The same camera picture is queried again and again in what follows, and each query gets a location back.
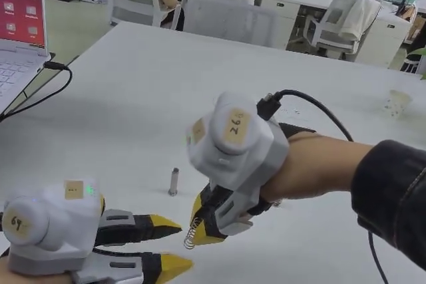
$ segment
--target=laptop keyboard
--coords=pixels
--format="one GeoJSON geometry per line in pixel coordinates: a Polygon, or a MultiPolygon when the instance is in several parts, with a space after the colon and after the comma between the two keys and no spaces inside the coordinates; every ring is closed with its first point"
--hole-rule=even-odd
{"type": "Polygon", "coordinates": [[[33,71],[36,61],[23,59],[21,61],[0,57],[0,97],[11,90],[15,83],[28,71],[33,71]]]}

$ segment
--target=black jacket sleeve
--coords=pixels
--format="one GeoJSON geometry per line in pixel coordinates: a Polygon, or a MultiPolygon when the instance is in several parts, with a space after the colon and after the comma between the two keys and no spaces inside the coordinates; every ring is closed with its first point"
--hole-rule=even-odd
{"type": "Polygon", "coordinates": [[[395,141],[375,146],[351,186],[358,223],[426,270],[426,152],[395,141]]]}

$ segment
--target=coil spring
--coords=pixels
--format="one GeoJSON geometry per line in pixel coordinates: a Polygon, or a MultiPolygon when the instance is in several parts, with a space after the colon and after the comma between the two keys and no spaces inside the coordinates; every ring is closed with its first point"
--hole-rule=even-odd
{"type": "Polygon", "coordinates": [[[188,233],[184,239],[184,247],[186,249],[193,249],[195,247],[194,237],[197,227],[201,224],[201,219],[196,217],[192,220],[191,226],[189,227],[188,233]]]}
{"type": "Polygon", "coordinates": [[[275,201],[273,205],[275,208],[279,208],[281,203],[282,203],[282,200],[278,200],[278,201],[275,201]]]}

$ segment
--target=black cable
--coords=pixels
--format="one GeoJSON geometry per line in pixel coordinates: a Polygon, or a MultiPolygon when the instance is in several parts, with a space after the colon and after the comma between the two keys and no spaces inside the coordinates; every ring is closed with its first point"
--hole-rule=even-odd
{"type": "MultiPolygon", "coordinates": [[[[345,137],[347,138],[348,141],[353,142],[353,138],[352,138],[351,134],[346,130],[344,125],[320,101],[316,100],[315,98],[311,97],[310,95],[308,95],[306,93],[302,93],[302,92],[297,91],[297,90],[283,90],[283,91],[275,93],[275,95],[271,96],[270,98],[277,100],[277,101],[280,101],[283,96],[296,96],[298,98],[302,98],[302,99],[312,103],[314,106],[318,107],[322,112],[324,112],[331,119],[331,121],[334,122],[334,124],[341,130],[341,132],[345,135],[345,137]]],[[[381,268],[379,258],[377,257],[377,253],[376,253],[375,247],[374,247],[373,234],[370,231],[368,231],[368,244],[370,246],[371,254],[373,256],[375,266],[380,273],[381,279],[383,280],[383,282],[385,284],[389,284],[389,282],[386,278],[386,274],[383,271],[383,269],[381,268]]]]}
{"type": "Polygon", "coordinates": [[[24,111],[26,111],[26,110],[34,107],[34,106],[37,106],[40,103],[46,101],[47,99],[50,99],[53,96],[56,96],[58,93],[61,93],[62,91],[64,91],[69,86],[69,84],[71,83],[71,81],[73,80],[73,72],[70,70],[70,68],[67,65],[63,65],[62,63],[55,63],[53,61],[47,61],[44,64],[44,68],[45,69],[51,69],[51,70],[57,70],[57,71],[66,70],[69,73],[69,78],[68,78],[67,82],[60,89],[52,92],[51,94],[48,94],[44,98],[42,98],[42,99],[40,99],[40,100],[38,100],[38,101],[36,101],[36,102],[34,102],[32,104],[29,104],[28,106],[26,106],[24,108],[21,108],[19,110],[12,111],[12,112],[9,112],[8,114],[4,114],[3,116],[0,116],[0,122],[6,120],[8,118],[10,118],[11,116],[14,116],[16,114],[24,112],[24,111]]]}

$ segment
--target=laptop screen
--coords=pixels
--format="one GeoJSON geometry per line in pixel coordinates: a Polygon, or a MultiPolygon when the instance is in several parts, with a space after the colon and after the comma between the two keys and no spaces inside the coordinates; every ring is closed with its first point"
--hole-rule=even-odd
{"type": "Polygon", "coordinates": [[[0,39],[45,48],[43,0],[0,0],[0,39]]]}

